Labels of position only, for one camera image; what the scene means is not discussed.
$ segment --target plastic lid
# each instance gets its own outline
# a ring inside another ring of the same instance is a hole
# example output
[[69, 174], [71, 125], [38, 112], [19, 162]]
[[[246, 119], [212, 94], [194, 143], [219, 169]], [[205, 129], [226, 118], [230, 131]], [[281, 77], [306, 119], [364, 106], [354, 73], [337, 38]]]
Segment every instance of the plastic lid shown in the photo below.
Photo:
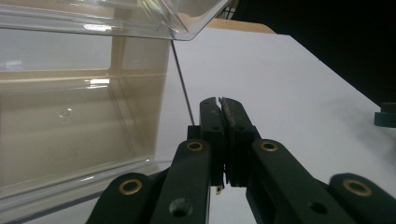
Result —
[[0, 0], [0, 27], [193, 39], [228, 0]]

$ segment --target transparent container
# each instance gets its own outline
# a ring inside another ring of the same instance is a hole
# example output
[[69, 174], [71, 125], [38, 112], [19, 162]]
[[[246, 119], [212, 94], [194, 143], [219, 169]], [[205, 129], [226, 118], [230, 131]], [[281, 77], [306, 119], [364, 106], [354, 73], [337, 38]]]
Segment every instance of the transparent container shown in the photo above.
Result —
[[0, 29], [0, 223], [161, 171], [190, 124], [169, 40]]
[[193, 39], [228, 0], [0, 0], [0, 27]]

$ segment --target brass screw hole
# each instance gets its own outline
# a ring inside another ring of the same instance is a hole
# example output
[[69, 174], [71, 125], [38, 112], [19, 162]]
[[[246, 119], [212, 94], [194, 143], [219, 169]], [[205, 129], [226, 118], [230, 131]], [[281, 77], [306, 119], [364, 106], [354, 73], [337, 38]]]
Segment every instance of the brass screw hole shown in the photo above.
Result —
[[142, 189], [142, 181], [138, 179], [125, 180], [120, 184], [119, 191], [123, 195], [131, 195]]
[[277, 151], [277, 145], [274, 145], [272, 143], [269, 142], [263, 142], [260, 147], [262, 149], [264, 149], [265, 151], [269, 151], [269, 152], [273, 152], [273, 151]]
[[343, 181], [343, 186], [350, 192], [359, 195], [361, 197], [369, 197], [373, 195], [373, 191], [364, 183], [355, 179], [345, 179]]
[[187, 144], [187, 148], [191, 151], [201, 151], [204, 149], [204, 146], [199, 142], [190, 142]]

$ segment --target white table surface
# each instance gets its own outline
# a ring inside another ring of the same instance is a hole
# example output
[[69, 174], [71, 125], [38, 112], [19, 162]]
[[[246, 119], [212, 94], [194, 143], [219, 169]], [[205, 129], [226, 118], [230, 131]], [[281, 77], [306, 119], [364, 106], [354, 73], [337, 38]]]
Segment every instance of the white table surface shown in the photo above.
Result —
[[[374, 126], [379, 107], [291, 37], [205, 28], [176, 48], [196, 122], [202, 100], [234, 98], [313, 177], [362, 175], [396, 197], [396, 130]], [[29, 223], [83, 223], [94, 202]], [[255, 223], [245, 190], [212, 194], [209, 222]]]

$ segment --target thin wire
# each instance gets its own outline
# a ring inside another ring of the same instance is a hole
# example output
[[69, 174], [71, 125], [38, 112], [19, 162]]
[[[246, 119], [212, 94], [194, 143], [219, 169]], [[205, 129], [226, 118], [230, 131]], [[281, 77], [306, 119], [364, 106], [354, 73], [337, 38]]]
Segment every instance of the thin wire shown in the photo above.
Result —
[[182, 75], [182, 73], [181, 73], [180, 63], [178, 62], [177, 52], [176, 52], [176, 48], [175, 48], [175, 44], [174, 44], [174, 41], [173, 41], [173, 40], [171, 41], [171, 45], [172, 45], [172, 50], [173, 50], [173, 52], [174, 52], [174, 54], [175, 54], [175, 60], [176, 60], [176, 65], [177, 65], [177, 71], [178, 71], [178, 75], [179, 75], [179, 77], [180, 77], [181, 86], [182, 86], [183, 91], [184, 91], [184, 97], [186, 98], [187, 108], [189, 109], [189, 114], [190, 114], [191, 123], [192, 123], [192, 125], [195, 125], [194, 117], [193, 117], [193, 115], [192, 115], [192, 110], [191, 110], [189, 95], [187, 94], [186, 85], [184, 84], [184, 79], [183, 79], [183, 75]]

